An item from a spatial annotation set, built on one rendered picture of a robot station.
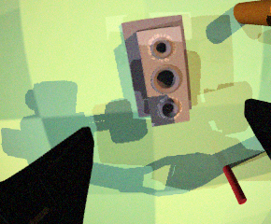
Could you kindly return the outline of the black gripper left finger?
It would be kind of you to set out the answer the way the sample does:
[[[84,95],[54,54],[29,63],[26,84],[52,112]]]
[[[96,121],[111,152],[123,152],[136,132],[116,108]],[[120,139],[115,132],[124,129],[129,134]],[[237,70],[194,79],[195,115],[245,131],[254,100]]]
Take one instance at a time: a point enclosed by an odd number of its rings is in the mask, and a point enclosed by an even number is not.
[[[91,127],[82,127],[2,180],[0,223],[83,224],[93,153]]]

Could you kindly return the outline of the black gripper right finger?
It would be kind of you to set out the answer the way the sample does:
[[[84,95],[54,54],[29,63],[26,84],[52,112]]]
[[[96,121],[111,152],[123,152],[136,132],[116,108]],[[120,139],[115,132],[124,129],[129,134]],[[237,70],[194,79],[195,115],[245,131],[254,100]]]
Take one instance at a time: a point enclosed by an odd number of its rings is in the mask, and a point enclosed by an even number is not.
[[[263,146],[267,157],[271,160],[271,104],[270,102],[254,100],[245,101],[244,109],[245,119],[255,137],[260,141],[260,146]]]

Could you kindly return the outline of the dark red peg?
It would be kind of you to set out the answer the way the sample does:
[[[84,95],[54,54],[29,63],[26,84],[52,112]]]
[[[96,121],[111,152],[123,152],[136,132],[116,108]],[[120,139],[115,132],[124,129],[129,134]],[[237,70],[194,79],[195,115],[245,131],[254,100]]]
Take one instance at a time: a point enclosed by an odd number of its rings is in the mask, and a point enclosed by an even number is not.
[[[228,165],[225,165],[222,170],[225,172],[226,180],[229,180],[230,187],[232,187],[232,190],[235,194],[236,200],[239,202],[237,204],[244,204],[248,199],[244,195],[243,189],[241,189],[239,182],[237,182],[236,176],[234,175],[232,168]]]

